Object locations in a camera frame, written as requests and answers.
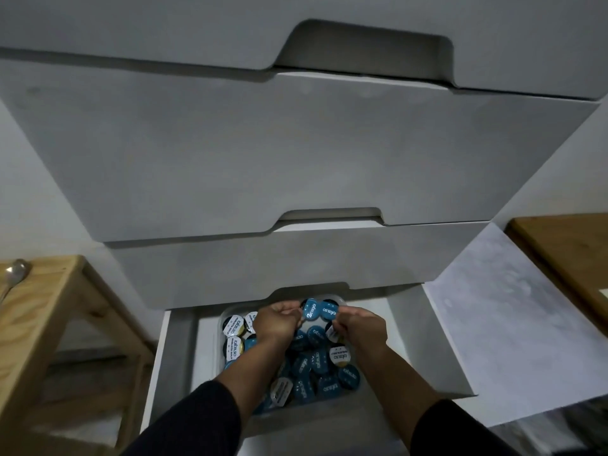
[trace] white wall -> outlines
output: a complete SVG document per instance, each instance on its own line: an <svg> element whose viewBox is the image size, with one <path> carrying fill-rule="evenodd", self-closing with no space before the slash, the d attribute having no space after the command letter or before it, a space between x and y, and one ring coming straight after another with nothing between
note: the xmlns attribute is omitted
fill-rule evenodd
<svg viewBox="0 0 608 456"><path fill-rule="evenodd" d="M608 212L608 98L496 215Z"/></svg>
<svg viewBox="0 0 608 456"><path fill-rule="evenodd" d="M158 339L162 313L145 307L106 247L93 241L0 101L0 259L82 254Z"/></svg>

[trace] hand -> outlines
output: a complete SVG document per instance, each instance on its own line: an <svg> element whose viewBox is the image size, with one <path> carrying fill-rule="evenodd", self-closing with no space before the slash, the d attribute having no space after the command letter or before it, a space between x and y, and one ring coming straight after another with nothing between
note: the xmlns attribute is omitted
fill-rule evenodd
<svg viewBox="0 0 608 456"><path fill-rule="evenodd" d="M258 310L254 329L258 343L278 342L286 350L301 324L300 301L282 301Z"/></svg>
<svg viewBox="0 0 608 456"><path fill-rule="evenodd" d="M340 306L332 323L334 329L353 345L358 356L377 354L387 346L386 322L369 310Z"/></svg>

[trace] person's left hand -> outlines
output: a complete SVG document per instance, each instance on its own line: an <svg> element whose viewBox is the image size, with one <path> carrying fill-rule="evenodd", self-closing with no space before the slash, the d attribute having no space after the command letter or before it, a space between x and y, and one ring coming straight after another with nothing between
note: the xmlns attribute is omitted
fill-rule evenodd
<svg viewBox="0 0 608 456"><path fill-rule="evenodd" d="M282 301L258 310L254 329L258 343L278 342L286 349L301 324L300 301Z"/></svg>

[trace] light wood surface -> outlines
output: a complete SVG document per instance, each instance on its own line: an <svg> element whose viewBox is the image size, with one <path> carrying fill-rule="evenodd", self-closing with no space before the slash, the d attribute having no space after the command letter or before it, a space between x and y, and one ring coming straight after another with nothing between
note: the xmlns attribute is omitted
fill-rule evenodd
<svg viewBox="0 0 608 456"><path fill-rule="evenodd" d="M507 235L606 333L608 214L515 218Z"/></svg>
<svg viewBox="0 0 608 456"><path fill-rule="evenodd" d="M0 306L0 445L33 403L75 305L71 290L84 261L81 256L32 260L30 275Z"/></svg>
<svg viewBox="0 0 608 456"><path fill-rule="evenodd" d="M138 413L135 397L141 387L142 371L154 361L154 353L133 318L82 256L37 258L30 262L28 277L9 292L0 306L0 447L15 452L19 446L30 447L32 442L53 445L54 439L49 436L32 434L22 438L23 432L35 423L57 424L120 408L125 409L128 418L121 427L125 429L120 442L124 447L131 441L133 419ZM0 261L0 268L9 264L10 261ZM73 315L84 317L136 362L133 385L35 406L47 367ZM83 445L70 439L59 439L56 444L64 450L59 453L87 450L106 454L104 446Z"/></svg>
<svg viewBox="0 0 608 456"><path fill-rule="evenodd" d="M84 420L99 413L126 408L130 403L131 395L131 389L124 388L58 402L43 403L29 410L23 425L30 427L48 422L65 424L76 420Z"/></svg>
<svg viewBox="0 0 608 456"><path fill-rule="evenodd" d="M141 357L146 364L154 362L154 354L149 347L88 279L79 280L78 291L82 296L79 309L86 321L107 335L128 355Z"/></svg>
<svg viewBox="0 0 608 456"><path fill-rule="evenodd" d="M105 445L72 438L54 437L38 432L21 432L17 445L9 449L10 456L117 456L118 452Z"/></svg>

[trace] forearm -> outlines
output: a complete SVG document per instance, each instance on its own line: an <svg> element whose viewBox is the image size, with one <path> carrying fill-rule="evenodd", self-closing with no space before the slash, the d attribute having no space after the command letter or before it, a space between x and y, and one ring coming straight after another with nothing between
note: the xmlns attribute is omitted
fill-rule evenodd
<svg viewBox="0 0 608 456"><path fill-rule="evenodd" d="M242 429L260 404L272 376L281 366L287 347L288 344L274 339L258 342L216 378L237 402Z"/></svg>
<svg viewBox="0 0 608 456"><path fill-rule="evenodd" d="M409 449L416 423L440 400L439 395L388 346L358 354L357 361L389 422Z"/></svg>

